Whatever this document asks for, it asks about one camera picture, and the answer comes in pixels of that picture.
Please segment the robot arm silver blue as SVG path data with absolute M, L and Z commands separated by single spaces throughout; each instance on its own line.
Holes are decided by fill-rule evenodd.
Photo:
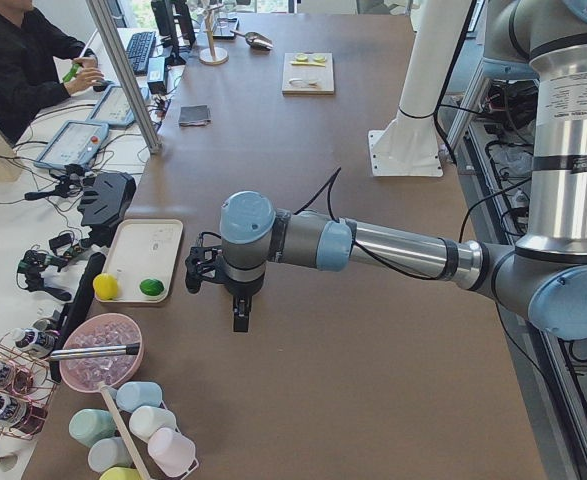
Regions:
M 529 221 L 512 247 L 277 209 L 244 191 L 222 206 L 217 264 L 260 289 L 268 262 L 339 271 L 380 263 L 452 281 L 564 340 L 587 338 L 587 1 L 493 1 L 486 60 L 539 76 Z

